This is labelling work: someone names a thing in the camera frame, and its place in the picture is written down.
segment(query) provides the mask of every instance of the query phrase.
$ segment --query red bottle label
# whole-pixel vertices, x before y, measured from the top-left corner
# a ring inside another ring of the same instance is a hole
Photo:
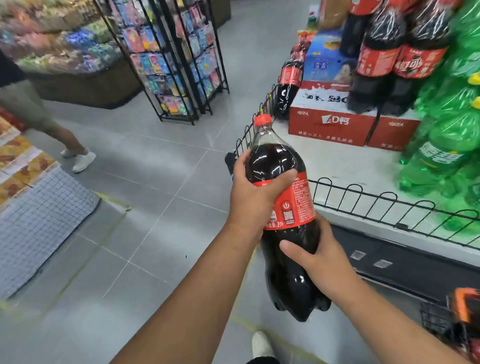
[[[385,76],[393,69],[399,52],[400,47],[388,50],[373,50],[362,44],[357,73],[368,77]]]
[[[350,14],[369,15],[381,4],[380,0],[352,0],[350,4]]]
[[[447,48],[418,50],[404,46],[395,63],[394,72],[403,78],[424,78],[432,74]]]
[[[263,186],[272,180],[254,182]],[[315,219],[307,172],[300,172],[292,185],[275,200],[270,221],[264,230],[283,230],[307,224]]]
[[[296,67],[284,67],[280,74],[281,85],[295,85],[300,87],[301,69]]]

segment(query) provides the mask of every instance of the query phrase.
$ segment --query red cardboard box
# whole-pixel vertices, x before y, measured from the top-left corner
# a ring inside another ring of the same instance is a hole
[[[414,110],[409,110],[400,117],[381,115],[367,145],[401,151],[408,144],[419,124],[420,118]]]
[[[363,146],[377,111],[355,114],[347,109],[348,92],[304,86],[290,106],[288,133],[337,143]]]

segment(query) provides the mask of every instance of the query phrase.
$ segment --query gray tile floor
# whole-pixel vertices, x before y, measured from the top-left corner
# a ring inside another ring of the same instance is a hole
[[[48,102],[58,121],[97,153],[76,177],[132,210],[102,202],[37,276],[0,310],[5,364],[107,364],[168,297],[227,217],[223,158],[276,82],[306,24],[309,0],[236,0],[219,30],[231,94],[196,126],[160,123],[143,94],[116,110]],[[60,160],[61,145],[29,132]],[[418,319],[418,302],[379,288]],[[267,330],[282,364],[371,363],[375,358],[336,308],[305,324],[270,303],[257,253],[214,363],[251,358],[252,330]],[[313,355],[307,355],[301,348]]]

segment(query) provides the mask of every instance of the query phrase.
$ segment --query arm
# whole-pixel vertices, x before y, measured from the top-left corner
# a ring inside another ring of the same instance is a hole
[[[285,240],[280,248],[306,269],[383,364],[469,363],[370,288],[353,270],[328,221],[318,214],[317,219],[322,236],[315,254]]]
[[[263,187],[245,177],[249,152],[235,163],[230,213],[215,239],[170,297],[111,364],[211,363],[253,250],[277,196],[297,173]]]

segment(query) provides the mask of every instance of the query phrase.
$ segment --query shoe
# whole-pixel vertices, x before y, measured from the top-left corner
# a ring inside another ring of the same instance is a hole
[[[273,348],[270,340],[265,335],[265,333],[261,331],[257,331],[253,334],[252,352],[254,359],[261,356],[270,356],[275,358],[275,354],[273,353]]]
[[[73,173],[80,173],[85,170],[96,158],[94,152],[88,152],[87,154],[79,154],[75,157],[75,165],[73,166]]]
[[[64,158],[73,158],[77,156],[75,153],[72,153],[68,149],[65,149],[63,152],[60,153],[60,155]]]

